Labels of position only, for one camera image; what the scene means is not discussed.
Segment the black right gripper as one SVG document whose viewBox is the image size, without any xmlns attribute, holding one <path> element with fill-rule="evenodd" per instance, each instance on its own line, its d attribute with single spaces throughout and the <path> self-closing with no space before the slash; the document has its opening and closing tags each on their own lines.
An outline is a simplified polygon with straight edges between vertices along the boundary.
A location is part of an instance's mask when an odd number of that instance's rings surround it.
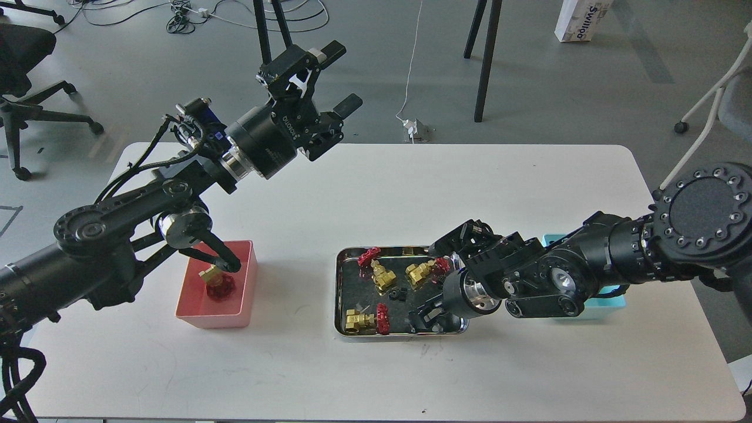
<svg viewBox="0 0 752 423">
<path fill-rule="evenodd" d="M 464 318 L 491 315 L 501 305 L 502 300 L 493 298 L 467 271 L 452 271 L 439 294 L 409 311 L 409 324 L 412 330 L 428 334 L 461 334 L 465 331 Z"/>
</svg>

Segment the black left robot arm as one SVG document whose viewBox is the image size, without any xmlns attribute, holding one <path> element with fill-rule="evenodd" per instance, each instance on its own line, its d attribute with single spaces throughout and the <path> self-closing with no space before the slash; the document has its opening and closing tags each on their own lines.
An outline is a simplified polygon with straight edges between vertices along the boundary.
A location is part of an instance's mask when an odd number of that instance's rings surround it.
<svg viewBox="0 0 752 423">
<path fill-rule="evenodd" d="M 200 196 L 214 184 L 232 193 L 250 172 L 271 179 L 297 152 L 314 161 L 341 142 L 344 120 L 362 99 L 350 94 L 318 112 L 312 96 L 322 70 L 345 53 L 331 41 L 320 50 L 289 45 L 275 59 L 266 56 L 256 80 L 268 101 L 230 125 L 209 99 L 177 105 L 139 160 L 94 203 L 55 222 L 55 243 L 2 267 L 2 415 L 36 421 L 26 394 L 46 359 L 21 340 L 38 322 L 59 321 L 60 310 L 82 299 L 95 310 L 133 302 L 143 279 L 177 252 L 240 270 L 241 260 L 212 233 Z"/>
</svg>

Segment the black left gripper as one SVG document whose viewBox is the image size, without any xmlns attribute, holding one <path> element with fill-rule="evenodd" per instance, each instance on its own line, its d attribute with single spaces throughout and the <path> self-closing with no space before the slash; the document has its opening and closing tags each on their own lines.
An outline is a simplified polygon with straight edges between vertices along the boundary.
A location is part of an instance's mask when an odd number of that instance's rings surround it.
<svg viewBox="0 0 752 423">
<path fill-rule="evenodd" d="M 256 80 L 267 89 L 270 99 L 226 129 L 230 144 L 226 171 L 234 179 L 241 180 L 250 172 L 271 179 L 298 152 L 315 161 L 341 142 L 344 119 L 362 106 L 362 99 L 351 93 L 332 112 L 318 113 L 313 93 L 320 72 L 346 51 L 338 41 L 331 41 L 320 50 L 305 51 L 291 45 L 260 66 Z M 279 103 L 283 101 L 292 102 L 301 111 Z"/>
</svg>

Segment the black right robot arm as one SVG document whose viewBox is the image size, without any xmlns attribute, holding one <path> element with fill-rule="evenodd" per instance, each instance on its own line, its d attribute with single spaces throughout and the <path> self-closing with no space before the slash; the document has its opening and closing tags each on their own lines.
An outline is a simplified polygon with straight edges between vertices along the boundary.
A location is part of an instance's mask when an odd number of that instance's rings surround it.
<svg viewBox="0 0 752 423">
<path fill-rule="evenodd" d="M 432 258 L 458 254 L 464 267 L 417 315 L 442 308 L 478 318 L 504 306 L 515 318 L 573 318 L 605 287 L 615 297 L 648 281 L 699 278 L 733 292 L 749 318 L 750 178 L 741 163 L 699 167 L 656 190 L 650 214 L 632 220 L 597 211 L 548 246 L 467 220 L 429 247 Z"/>
</svg>

